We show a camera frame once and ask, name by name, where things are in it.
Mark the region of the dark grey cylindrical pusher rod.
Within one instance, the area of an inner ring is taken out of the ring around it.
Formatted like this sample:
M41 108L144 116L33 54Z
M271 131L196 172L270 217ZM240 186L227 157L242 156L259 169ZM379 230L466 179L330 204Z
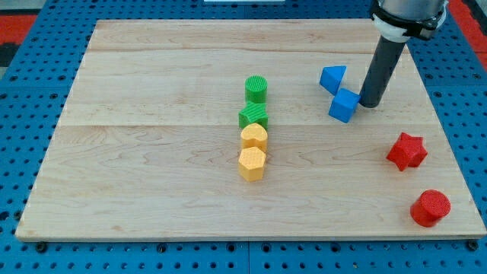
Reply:
M360 105L375 108L380 104L405 45L380 37L359 93Z

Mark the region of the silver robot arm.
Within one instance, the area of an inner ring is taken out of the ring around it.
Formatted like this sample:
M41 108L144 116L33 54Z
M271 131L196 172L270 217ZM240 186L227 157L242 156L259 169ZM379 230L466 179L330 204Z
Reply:
M389 84L406 42L430 40L446 20L447 0L373 0L369 14L380 33L360 91L360 105L375 108Z

